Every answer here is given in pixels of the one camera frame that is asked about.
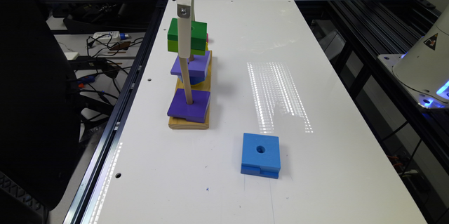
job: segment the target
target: purple block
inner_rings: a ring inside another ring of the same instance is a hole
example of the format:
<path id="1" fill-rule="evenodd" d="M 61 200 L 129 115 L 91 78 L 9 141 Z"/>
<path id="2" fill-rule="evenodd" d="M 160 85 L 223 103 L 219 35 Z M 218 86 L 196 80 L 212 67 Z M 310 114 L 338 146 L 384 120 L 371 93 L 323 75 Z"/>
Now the purple block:
<path id="1" fill-rule="evenodd" d="M 185 101 L 184 89 L 176 90 L 171 101 L 167 115 L 176 118 L 184 118 L 187 121 L 204 123 L 209 107 L 210 92 L 192 90 L 194 103 L 188 105 Z"/>
<path id="2" fill-rule="evenodd" d="M 210 61 L 210 51 L 206 51 L 205 55 L 194 55 L 195 60 L 189 63 L 190 77 L 206 77 L 208 75 L 208 67 Z M 176 57 L 176 61 L 171 68 L 172 75 L 181 75 L 180 58 Z"/>

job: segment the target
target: white robot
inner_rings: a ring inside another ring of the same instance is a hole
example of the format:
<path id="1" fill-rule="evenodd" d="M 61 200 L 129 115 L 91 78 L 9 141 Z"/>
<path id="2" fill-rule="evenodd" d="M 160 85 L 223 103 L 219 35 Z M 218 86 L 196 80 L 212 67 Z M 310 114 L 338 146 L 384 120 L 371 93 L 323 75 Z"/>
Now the white robot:
<path id="1" fill-rule="evenodd" d="M 405 55 L 381 62 L 424 108 L 449 107 L 449 7 Z"/>

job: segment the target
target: blue square block with hole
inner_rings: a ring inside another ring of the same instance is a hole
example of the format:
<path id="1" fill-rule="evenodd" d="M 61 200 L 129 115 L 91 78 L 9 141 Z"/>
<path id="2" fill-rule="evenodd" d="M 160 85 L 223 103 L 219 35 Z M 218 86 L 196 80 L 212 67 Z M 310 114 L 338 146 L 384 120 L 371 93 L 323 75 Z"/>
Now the blue square block with hole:
<path id="1" fill-rule="evenodd" d="M 280 170 L 279 137 L 244 133 L 240 173 L 278 178 Z"/>

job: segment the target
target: screw hole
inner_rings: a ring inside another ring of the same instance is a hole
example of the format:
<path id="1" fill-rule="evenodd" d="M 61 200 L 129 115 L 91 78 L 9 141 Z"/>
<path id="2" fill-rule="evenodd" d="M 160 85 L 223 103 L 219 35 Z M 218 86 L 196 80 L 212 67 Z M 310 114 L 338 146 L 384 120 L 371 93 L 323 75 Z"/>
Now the screw hole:
<path id="1" fill-rule="evenodd" d="M 260 154 L 263 154 L 265 152 L 265 148 L 263 146 L 258 146 L 255 148 Z"/>

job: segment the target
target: green square block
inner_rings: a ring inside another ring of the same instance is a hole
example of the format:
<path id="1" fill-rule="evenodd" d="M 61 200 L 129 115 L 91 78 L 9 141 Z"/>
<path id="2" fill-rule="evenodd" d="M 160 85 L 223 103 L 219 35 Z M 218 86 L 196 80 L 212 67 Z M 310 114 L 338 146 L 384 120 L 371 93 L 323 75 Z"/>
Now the green square block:
<path id="1" fill-rule="evenodd" d="M 208 25 L 206 23 L 192 21 L 192 39 L 190 41 L 192 49 L 199 51 L 206 49 L 207 30 Z M 171 20 L 167 38 L 169 41 L 177 41 L 177 18 Z"/>
<path id="2" fill-rule="evenodd" d="M 168 51 L 169 52 L 179 52 L 177 49 L 177 41 L 171 41 L 168 40 Z M 204 50 L 197 50 L 197 49 L 190 49 L 191 55 L 205 55 L 206 51 Z"/>

